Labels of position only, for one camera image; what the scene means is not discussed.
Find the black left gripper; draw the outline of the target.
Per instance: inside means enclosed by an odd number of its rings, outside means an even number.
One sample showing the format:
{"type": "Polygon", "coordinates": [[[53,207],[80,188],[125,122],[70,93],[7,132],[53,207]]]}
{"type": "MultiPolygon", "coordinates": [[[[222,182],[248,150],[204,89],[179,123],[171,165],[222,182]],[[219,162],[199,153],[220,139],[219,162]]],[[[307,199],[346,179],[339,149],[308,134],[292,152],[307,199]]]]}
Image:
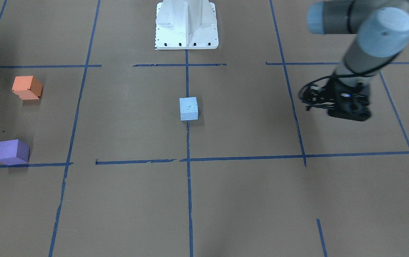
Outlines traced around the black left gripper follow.
{"type": "Polygon", "coordinates": [[[351,87],[339,79],[329,79],[319,87],[313,81],[303,86],[303,104],[306,111],[325,109],[329,116],[339,119],[363,122],[371,118],[370,89],[361,82],[351,87]]]}

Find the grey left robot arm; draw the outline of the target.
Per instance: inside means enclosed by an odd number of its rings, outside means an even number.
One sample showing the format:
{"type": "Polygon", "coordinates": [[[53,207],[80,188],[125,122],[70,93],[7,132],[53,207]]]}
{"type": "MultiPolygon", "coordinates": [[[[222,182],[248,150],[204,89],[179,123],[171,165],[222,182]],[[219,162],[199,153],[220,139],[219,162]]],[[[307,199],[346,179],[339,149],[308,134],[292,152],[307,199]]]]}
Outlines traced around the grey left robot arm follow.
{"type": "Polygon", "coordinates": [[[366,121],[371,117],[370,83],[409,43],[409,0],[329,0],[314,3],[307,13],[313,34],[355,34],[342,60],[326,80],[306,84],[298,97],[325,109],[331,117],[366,121]]]}

